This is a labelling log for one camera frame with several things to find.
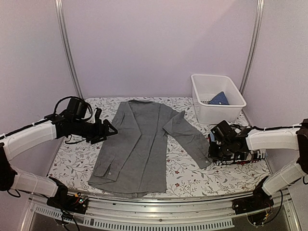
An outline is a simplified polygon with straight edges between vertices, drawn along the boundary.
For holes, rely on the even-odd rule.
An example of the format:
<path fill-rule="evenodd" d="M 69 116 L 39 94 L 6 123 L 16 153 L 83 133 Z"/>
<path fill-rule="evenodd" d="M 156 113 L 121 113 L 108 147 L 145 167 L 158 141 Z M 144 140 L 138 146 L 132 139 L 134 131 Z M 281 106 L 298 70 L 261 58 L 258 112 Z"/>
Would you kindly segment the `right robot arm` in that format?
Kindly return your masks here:
<path fill-rule="evenodd" d="M 268 197 L 308 174 L 308 121 L 272 128 L 240 127 L 223 120 L 209 133 L 209 157 L 221 164 L 246 164 L 265 159 L 268 150 L 294 150 L 299 157 L 266 177 L 260 190 L 249 198 L 259 210 Z"/>

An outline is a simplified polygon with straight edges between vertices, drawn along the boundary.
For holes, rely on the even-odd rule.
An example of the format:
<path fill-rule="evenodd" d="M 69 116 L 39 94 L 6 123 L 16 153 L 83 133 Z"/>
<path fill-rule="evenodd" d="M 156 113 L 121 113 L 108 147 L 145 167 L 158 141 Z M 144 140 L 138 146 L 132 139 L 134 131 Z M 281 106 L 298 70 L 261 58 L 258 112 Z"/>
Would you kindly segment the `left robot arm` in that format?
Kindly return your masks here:
<path fill-rule="evenodd" d="M 24 126 L 0 137 L 0 190 L 18 190 L 52 197 L 61 208 L 71 205 L 71 197 L 64 193 L 67 187 L 58 180 L 41 177 L 10 164 L 14 158 L 42 143 L 72 135 L 80 136 L 83 141 L 96 144 L 107 137 L 116 135 L 117 129 L 107 120 L 101 120 L 100 108 L 91 105 L 77 96 L 67 96 L 67 108 L 60 114 L 57 110 L 43 119 Z"/>

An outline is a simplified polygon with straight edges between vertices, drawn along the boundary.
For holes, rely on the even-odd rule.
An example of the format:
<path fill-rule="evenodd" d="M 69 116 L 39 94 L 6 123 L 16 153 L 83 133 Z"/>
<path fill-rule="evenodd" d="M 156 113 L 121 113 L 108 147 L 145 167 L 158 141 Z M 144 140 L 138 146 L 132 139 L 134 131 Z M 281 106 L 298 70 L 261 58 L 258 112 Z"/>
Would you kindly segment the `grey long sleeve shirt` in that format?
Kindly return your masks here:
<path fill-rule="evenodd" d="M 103 142 L 89 186 L 127 198 L 164 193 L 167 138 L 174 138 L 200 169 L 207 168 L 209 143 L 185 112 L 151 101 L 121 102 L 112 125 L 118 133 Z"/>

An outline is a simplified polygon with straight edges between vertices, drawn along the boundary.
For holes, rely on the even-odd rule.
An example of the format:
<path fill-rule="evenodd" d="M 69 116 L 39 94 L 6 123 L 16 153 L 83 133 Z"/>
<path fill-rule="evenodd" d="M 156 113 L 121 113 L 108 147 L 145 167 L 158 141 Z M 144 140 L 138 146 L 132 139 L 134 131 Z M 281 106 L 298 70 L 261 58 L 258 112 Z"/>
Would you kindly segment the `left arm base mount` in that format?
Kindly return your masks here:
<path fill-rule="evenodd" d="M 47 199 L 47 205 L 64 211 L 85 214 L 89 204 L 89 197 L 80 192 L 68 195 L 67 191 L 57 192 L 54 197 Z"/>

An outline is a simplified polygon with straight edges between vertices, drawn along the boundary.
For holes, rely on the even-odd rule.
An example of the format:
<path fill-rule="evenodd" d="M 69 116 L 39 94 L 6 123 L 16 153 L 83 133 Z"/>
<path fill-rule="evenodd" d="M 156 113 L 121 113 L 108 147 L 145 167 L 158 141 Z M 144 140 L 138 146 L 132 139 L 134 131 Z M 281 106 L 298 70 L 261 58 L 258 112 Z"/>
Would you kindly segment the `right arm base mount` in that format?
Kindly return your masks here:
<path fill-rule="evenodd" d="M 274 202 L 272 197 L 263 191 L 255 191 L 251 196 L 235 199 L 232 201 L 232 209 L 237 215 L 269 208 L 273 205 Z"/>

